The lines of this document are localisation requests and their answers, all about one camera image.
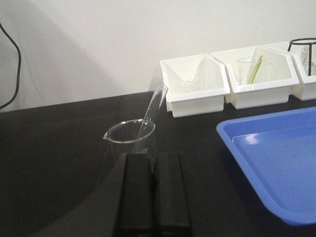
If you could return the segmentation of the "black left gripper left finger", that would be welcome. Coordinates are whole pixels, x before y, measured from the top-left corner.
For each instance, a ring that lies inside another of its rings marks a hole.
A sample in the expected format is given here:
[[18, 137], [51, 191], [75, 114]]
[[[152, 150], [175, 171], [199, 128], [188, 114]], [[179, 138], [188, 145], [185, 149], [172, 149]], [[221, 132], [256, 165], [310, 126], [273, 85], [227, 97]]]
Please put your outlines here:
[[122, 193], [122, 230], [152, 230], [153, 177], [145, 154], [128, 154]]

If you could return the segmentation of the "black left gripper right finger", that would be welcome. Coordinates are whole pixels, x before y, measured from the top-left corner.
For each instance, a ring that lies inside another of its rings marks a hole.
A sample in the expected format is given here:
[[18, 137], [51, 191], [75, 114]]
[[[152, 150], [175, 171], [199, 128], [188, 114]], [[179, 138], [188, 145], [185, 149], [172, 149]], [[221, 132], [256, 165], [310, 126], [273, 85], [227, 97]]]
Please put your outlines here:
[[159, 230], [191, 228], [182, 167], [178, 153], [161, 152], [154, 167], [155, 218]]

